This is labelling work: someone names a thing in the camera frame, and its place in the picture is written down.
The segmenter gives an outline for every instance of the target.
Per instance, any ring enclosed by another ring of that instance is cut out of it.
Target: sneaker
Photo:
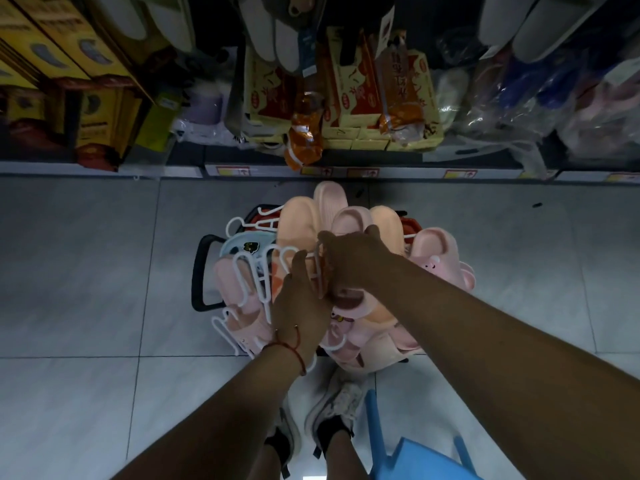
[[[275,435],[276,430],[279,430],[289,441],[289,457],[284,462],[281,470],[282,478],[286,479],[291,475],[287,466],[291,460],[300,453],[301,447],[300,432],[296,422],[293,420],[291,410],[289,409],[289,401],[286,397],[278,410],[278,416],[269,430],[267,438]]]
[[[364,399],[365,379],[364,375],[356,376],[340,367],[333,373],[324,397],[311,410],[305,421],[305,434],[311,436],[316,443],[316,458],[322,455],[317,430],[323,421],[340,416],[353,437],[353,425]]]

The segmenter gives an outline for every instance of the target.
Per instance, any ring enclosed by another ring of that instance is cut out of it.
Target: red string bracelet
[[[274,330],[273,333],[276,336],[276,339],[274,341],[268,343],[267,345],[265,345],[262,348],[262,350],[265,350],[266,348],[274,346],[274,345],[280,345],[280,346],[283,346],[284,348],[286,348],[288,350],[291,350],[293,352],[293,354],[295,354],[296,357],[298,357],[298,360],[300,361],[300,367],[302,367],[302,373],[300,373],[300,375],[301,376],[306,376],[307,375],[307,368],[305,366],[305,361],[302,360],[302,357],[298,353],[298,347],[300,347],[300,330],[298,329],[298,325],[296,325],[296,346],[295,347],[292,347],[288,343],[282,342],[280,340],[280,338],[278,337],[278,329]]]

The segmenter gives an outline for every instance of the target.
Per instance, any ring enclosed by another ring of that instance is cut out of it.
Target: forearm
[[[290,351],[278,346],[264,350],[113,480],[245,480],[299,374],[300,364]]]
[[[640,382],[402,257],[383,266],[367,290],[526,478],[639,475]]]

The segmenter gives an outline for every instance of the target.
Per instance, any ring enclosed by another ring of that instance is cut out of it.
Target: hand
[[[284,278],[282,290],[271,309],[271,325],[278,331],[278,338],[292,347],[296,345],[298,326],[298,353],[309,365],[329,328],[333,305],[328,299],[317,297],[307,274],[306,257],[304,250],[293,257],[291,273]]]
[[[347,289],[367,290],[381,261],[393,256],[380,240],[376,225],[367,227],[364,232],[341,236],[322,231],[318,240],[324,246],[330,287],[336,298],[343,296]]]

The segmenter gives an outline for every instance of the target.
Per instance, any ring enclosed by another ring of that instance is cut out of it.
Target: black sock
[[[276,434],[273,436],[269,436],[265,441],[265,445],[270,445],[276,450],[278,454],[278,458],[280,459],[280,468],[284,466],[284,464],[289,459],[289,455],[291,454],[291,445],[289,444],[289,440],[287,437],[276,428]]]
[[[331,438],[338,431],[346,431],[349,436],[351,436],[351,432],[342,422],[340,416],[333,416],[329,419],[325,419],[318,425],[318,441],[320,442],[320,448],[322,448],[322,453],[326,457],[326,451],[329,448],[329,443],[331,443]]]

